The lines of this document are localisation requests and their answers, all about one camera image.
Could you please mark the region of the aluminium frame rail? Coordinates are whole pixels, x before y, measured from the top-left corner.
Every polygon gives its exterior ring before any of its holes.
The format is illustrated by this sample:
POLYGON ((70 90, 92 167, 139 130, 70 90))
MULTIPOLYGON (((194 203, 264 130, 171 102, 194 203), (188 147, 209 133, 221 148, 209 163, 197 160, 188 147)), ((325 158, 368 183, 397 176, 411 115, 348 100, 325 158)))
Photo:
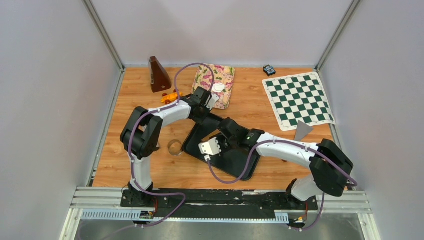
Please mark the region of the aluminium frame rail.
POLYGON ((60 238, 73 240, 82 220, 153 223, 161 219, 181 223, 280 224, 299 229, 304 223, 318 228, 314 214, 334 217, 353 215, 366 240, 380 239, 367 195, 348 190, 341 197, 313 196, 291 201, 282 190, 171 189, 162 188, 151 200, 141 200, 127 187, 78 187, 60 238))

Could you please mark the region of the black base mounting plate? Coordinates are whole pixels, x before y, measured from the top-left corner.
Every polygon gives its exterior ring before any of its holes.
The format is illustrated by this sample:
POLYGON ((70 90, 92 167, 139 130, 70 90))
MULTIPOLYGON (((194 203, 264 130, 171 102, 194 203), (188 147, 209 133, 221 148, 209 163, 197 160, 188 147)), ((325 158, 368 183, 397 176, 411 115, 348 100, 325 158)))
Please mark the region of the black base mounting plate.
POLYGON ((254 194, 252 191, 228 189, 158 188, 146 201, 122 192, 121 207, 152 208, 156 217, 165 217, 172 210, 174 218, 199 219, 273 219, 275 211, 316 211, 315 197, 300 202, 283 191, 254 194))

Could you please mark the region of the orange toy car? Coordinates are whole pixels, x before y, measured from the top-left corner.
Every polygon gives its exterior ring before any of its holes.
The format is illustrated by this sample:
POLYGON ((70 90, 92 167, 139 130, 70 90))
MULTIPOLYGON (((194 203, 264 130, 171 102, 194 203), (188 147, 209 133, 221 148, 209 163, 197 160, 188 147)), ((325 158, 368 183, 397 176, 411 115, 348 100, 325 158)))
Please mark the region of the orange toy car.
POLYGON ((181 91, 177 92, 177 90, 174 89, 173 92, 171 92, 170 94, 168 94, 166 92, 163 93, 160 102, 165 104, 165 105, 168 105, 168 104, 176 101, 178 99, 178 97, 183 97, 183 96, 184 96, 183 92, 181 92, 181 91))

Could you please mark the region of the floral rectangular tray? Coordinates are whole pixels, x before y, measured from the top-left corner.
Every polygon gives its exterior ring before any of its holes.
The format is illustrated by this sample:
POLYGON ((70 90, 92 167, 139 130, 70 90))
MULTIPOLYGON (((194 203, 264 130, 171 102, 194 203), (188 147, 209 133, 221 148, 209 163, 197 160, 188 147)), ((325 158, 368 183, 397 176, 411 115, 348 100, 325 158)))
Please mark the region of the floral rectangular tray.
POLYGON ((203 65, 199 65, 195 74, 194 82, 191 88, 191 93, 198 87, 209 90, 215 83, 225 84, 225 90, 220 93, 212 93, 219 95, 219 101, 215 105, 215 109, 226 110, 230 105, 232 96, 236 69, 231 66, 207 64, 212 71, 203 65))

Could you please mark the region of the green white chess mat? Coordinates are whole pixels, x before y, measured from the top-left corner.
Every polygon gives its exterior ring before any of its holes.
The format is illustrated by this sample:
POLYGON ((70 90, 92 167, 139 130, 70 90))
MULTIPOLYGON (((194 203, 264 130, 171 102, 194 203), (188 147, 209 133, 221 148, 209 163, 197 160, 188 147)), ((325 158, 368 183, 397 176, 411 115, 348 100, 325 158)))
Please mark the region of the green white chess mat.
POLYGON ((317 72, 262 80, 266 96, 281 131, 308 126, 335 125, 330 102, 317 72))

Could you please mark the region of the black baking tray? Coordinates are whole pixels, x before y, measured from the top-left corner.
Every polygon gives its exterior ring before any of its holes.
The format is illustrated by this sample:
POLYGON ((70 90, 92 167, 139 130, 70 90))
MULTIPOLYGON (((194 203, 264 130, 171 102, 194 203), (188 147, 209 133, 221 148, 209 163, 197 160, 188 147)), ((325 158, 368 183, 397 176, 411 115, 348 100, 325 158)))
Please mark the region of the black baking tray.
POLYGON ((221 152, 212 156, 210 163, 213 167, 233 177, 237 178, 242 175, 241 180, 248 181, 253 176, 261 157, 256 150, 252 153, 246 172, 243 172, 243 170, 246 166, 250 150, 264 133, 265 131, 263 130, 245 128, 229 117, 224 119, 210 113, 202 124, 195 124, 183 143, 182 149, 186 154, 205 162, 198 145, 204 142, 206 137, 210 139, 217 137, 220 145, 220 135, 224 135, 226 138, 230 136, 241 136, 241 145, 244 147, 244 151, 235 151, 225 155, 221 155, 221 152))

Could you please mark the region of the small blue black toy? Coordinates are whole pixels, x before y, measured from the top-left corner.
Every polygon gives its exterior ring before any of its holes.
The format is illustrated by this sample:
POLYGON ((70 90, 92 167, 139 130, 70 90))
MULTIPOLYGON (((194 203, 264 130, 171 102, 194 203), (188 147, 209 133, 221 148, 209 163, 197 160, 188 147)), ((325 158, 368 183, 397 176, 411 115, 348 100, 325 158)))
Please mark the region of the small blue black toy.
POLYGON ((271 65, 264 65, 263 66, 263 72, 268 76, 268 77, 270 77, 270 76, 273 76, 273 75, 275 75, 276 74, 276 70, 274 69, 274 67, 273 66, 271 66, 271 65))

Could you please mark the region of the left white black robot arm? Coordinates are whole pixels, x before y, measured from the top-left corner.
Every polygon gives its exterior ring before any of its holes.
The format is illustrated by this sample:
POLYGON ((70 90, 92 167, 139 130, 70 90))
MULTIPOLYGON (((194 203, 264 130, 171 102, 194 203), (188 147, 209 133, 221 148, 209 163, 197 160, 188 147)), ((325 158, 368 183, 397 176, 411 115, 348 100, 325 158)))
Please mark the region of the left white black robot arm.
POLYGON ((159 196, 152 192, 151 155, 159 149, 162 128, 185 119, 200 124, 218 100, 217 94, 198 87, 194 93, 177 95, 175 101, 162 107, 145 109, 138 106, 133 110, 120 135, 120 141, 130 162, 128 190, 140 206, 149 206, 153 196, 159 196))

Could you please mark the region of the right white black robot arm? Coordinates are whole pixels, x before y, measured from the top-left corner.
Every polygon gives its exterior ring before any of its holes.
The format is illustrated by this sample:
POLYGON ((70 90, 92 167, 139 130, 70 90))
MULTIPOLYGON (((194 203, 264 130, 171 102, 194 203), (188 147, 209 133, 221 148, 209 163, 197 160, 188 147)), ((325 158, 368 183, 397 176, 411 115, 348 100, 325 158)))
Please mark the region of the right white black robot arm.
POLYGON ((224 119, 217 128, 231 147, 247 150, 248 160, 258 154, 310 170, 308 176, 293 180, 286 189, 285 201, 292 209, 298 209, 319 194, 341 197, 348 185, 357 185, 351 177, 353 162, 332 140, 323 139, 320 143, 289 140, 260 129, 245 129, 231 118, 224 119))

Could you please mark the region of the brown wooden metronome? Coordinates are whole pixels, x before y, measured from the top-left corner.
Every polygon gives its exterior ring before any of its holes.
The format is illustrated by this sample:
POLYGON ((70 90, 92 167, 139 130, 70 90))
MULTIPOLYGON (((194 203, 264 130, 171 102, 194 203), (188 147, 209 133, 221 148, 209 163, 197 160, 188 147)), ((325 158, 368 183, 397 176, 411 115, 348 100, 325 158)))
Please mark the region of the brown wooden metronome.
POLYGON ((158 93, 169 90, 172 87, 171 79, 156 56, 151 56, 149 58, 148 65, 150 72, 151 91, 153 93, 158 93))

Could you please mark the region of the wooden handled metal scraper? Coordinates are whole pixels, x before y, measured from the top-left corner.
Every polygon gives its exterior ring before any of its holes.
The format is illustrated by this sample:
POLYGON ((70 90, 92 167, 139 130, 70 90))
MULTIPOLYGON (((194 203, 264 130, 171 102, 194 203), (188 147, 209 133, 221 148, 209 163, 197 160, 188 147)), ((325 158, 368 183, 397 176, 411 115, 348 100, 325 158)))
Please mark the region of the wooden handled metal scraper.
MULTIPOLYGON (((313 128, 302 121, 298 121, 296 133, 294 136, 294 142, 305 145, 304 142, 301 142, 309 133, 311 133, 313 128)), ((306 151, 301 147, 295 146, 293 144, 288 144, 288 147, 284 150, 283 161, 295 163, 300 166, 307 167, 309 165, 310 157, 313 157, 314 154, 311 151, 306 151)))

